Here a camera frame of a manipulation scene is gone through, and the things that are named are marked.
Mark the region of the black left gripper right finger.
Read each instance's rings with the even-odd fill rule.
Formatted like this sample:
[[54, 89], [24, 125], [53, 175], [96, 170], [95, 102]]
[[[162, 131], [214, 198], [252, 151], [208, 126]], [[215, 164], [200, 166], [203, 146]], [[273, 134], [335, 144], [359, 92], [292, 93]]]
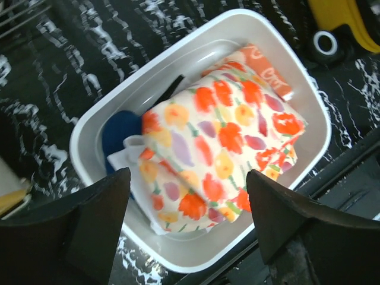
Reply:
[[379, 284], [379, 222], [338, 211], [251, 170], [261, 257], [273, 284]]

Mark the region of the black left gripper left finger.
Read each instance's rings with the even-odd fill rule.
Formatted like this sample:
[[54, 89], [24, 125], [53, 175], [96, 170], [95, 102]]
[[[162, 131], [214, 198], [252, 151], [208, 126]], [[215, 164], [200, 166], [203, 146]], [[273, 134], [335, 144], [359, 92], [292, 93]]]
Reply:
[[1, 284], [107, 284], [131, 172], [1, 221]]

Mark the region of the pink yellow drawer box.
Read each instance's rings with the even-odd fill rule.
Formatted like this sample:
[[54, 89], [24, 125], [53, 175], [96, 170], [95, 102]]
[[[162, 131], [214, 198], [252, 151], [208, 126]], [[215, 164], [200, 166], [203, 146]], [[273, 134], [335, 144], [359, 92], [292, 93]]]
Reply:
[[31, 201], [31, 183], [21, 178], [1, 158], [1, 220], [25, 208]]

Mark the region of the navy blue garment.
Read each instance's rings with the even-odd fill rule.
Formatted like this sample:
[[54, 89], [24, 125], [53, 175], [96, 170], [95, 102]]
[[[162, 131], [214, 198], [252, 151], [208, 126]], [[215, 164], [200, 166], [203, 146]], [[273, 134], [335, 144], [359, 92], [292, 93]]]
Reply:
[[131, 172], [131, 194], [138, 195], [144, 184], [138, 169], [138, 158], [145, 149], [142, 137], [142, 117], [127, 110], [111, 116], [104, 125], [102, 132], [102, 152], [108, 175], [129, 168]]

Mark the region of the orange floral cloth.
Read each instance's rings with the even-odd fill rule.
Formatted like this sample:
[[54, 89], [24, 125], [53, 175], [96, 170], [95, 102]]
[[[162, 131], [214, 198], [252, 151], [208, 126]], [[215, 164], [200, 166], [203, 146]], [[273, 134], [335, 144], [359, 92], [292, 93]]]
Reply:
[[246, 175], [276, 180], [297, 161], [294, 144], [307, 123], [250, 67], [230, 61], [142, 116], [152, 158], [190, 190], [184, 216], [216, 225], [250, 211]]

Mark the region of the black white striped garment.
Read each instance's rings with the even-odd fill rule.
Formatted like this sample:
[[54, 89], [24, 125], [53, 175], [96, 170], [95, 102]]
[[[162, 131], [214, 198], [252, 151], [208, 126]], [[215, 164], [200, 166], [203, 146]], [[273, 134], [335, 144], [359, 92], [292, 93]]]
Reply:
[[179, 84], [183, 81], [185, 77], [183, 75], [179, 75], [173, 83], [166, 89], [166, 91], [156, 100], [156, 102], [153, 104], [153, 107], [157, 106], [163, 101], [168, 100], [171, 95], [175, 92]]

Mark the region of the orange white patterned towel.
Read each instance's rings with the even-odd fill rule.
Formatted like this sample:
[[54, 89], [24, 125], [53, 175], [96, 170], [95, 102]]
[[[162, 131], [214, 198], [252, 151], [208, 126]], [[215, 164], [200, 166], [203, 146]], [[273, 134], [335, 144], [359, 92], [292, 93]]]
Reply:
[[284, 101], [289, 101], [293, 97], [294, 92], [291, 86], [253, 43], [249, 43], [217, 61], [214, 65], [204, 70], [202, 76], [209, 74], [211, 71], [230, 61], [235, 61], [239, 64], [244, 64], [250, 67], [250, 69], [255, 71], [255, 73], [260, 76]]

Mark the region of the yellow Pikachu suitcase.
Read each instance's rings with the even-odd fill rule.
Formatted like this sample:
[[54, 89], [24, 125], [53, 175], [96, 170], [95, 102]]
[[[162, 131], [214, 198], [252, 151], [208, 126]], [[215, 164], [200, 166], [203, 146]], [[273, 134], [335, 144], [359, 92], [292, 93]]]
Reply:
[[316, 30], [302, 50], [309, 69], [379, 53], [379, 1], [308, 1]]

